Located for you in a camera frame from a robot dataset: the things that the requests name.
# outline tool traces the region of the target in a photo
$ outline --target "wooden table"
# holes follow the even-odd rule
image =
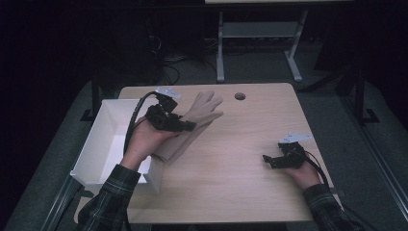
[[[156,87],[125,88],[120,99],[141,98]],[[224,115],[171,166],[165,165],[161,193],[132,197],[130,222],[201,223],[311,220],[300,188],[271,169],[262,155],[281,156],[278,141],[289,132],[312,135],[289,84],[172,87],[182,94],[174,113],[186,112],[200,91],[223,97]],[[242,101],[235,94],[244,93]],[[300,144],[319,160],[314,139]],[[82,198],[78,210],[89,198]]]

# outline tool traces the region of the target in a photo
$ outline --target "cardboard box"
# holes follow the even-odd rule
[[[85,190],[98,194],[116,164],[123,157],[123,145],[132,113],[138,99],[103,100],[99,113],[89,132],[87,141],[70,175],[85,186]],[[158,100],[147,98],[138,118]],[[141,163],[140,180],[134,193],[159,193],[164,163],[147,157]]]

